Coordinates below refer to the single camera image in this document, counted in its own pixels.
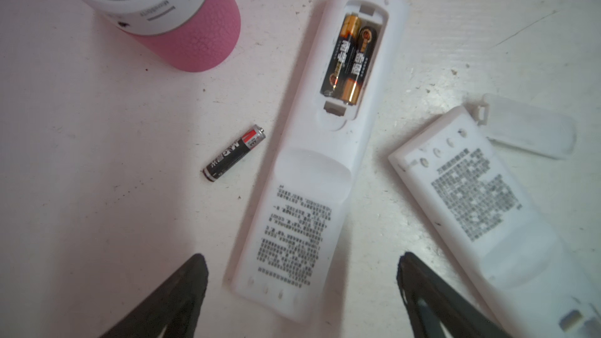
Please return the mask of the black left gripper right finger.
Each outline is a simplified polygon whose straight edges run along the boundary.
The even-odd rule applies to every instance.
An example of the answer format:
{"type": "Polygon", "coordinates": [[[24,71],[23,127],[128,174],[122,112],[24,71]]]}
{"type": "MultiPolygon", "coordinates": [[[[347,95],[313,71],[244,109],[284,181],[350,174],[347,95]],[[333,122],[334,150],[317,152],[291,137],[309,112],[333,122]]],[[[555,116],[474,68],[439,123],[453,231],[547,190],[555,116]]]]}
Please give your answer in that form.
{"type": "Polygon", "coordinates": [[[399,258],[397,283],[415,337],[508,337],[412,252],[399,258]]]}

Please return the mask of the white remote with back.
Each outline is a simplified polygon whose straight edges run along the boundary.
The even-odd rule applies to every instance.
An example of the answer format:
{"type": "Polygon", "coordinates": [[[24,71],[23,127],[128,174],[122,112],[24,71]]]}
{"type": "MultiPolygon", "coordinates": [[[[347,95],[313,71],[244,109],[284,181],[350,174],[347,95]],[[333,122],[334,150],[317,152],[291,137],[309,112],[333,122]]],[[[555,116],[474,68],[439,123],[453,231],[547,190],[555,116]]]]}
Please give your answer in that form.
{"type": "Polygon", "coordinates": [[[600,335],[598,289],[464,107],[389,161],[507,333],[600,335]]]}

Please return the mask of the black red AAA battery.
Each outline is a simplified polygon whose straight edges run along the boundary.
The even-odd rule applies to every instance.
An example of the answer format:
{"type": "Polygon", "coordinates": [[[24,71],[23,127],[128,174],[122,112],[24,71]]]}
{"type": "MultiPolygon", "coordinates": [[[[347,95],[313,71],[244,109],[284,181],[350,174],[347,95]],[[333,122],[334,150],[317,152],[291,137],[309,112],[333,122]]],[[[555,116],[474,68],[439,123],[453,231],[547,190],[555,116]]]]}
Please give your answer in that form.
{"type": "Polygon", "coordinates": [[[258,125],[253,125],[239,139],[227,146],[201,173],[210,182],[215,182],[236,163],[247,156],[265,138],[264,129],[258,125]]]}

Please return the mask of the white remote with coloured buttons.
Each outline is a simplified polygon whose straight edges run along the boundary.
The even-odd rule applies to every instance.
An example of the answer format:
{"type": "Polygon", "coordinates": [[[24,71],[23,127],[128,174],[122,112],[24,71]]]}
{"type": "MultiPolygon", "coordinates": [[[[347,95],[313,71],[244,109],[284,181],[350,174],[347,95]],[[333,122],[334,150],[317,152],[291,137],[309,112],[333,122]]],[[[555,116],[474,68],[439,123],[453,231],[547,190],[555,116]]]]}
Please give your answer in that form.
{"type": "Polygon", "coordinates": [[[403,0],[327,0],[233,276],[235,294],[294,322],[313,316],[407,17],[403,0]],[[320,92],[351,13],[360,30],[378,32],[355,106],[320,92]]]}

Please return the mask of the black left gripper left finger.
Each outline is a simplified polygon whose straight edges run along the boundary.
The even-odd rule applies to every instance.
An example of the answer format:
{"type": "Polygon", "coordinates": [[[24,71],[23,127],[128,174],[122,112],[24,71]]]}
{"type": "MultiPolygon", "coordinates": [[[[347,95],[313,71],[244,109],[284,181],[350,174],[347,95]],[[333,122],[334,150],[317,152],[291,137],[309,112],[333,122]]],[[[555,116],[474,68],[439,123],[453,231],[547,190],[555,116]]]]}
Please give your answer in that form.
{"type": "Polygon", "coordinates": [[[194,254],[104,337],[193,337],[208,287],[208,266],[194,254]]]}

